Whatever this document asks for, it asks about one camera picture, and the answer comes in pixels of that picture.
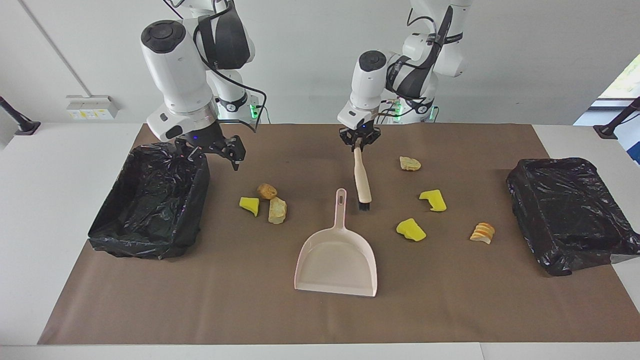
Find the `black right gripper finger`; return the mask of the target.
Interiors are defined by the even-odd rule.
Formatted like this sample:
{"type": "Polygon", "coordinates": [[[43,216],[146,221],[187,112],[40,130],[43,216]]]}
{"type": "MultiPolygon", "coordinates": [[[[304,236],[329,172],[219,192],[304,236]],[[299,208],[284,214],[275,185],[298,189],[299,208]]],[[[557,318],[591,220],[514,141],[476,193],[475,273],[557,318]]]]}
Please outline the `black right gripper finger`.
{"type": "Polygon", "coordinates": [[[176,162],[206,163],[207,157],[201,146],[192,146],[188,142],[176,142],[174,160],[176,162]]]}
{"type": "Polygon", "coordinates": [[[221,153],[221,156],[226,158],[231,163],[233,170],[237,172],[240,164],[245,160],[246,148],[240,136],[236,134],[224,139],[221,153]]]}

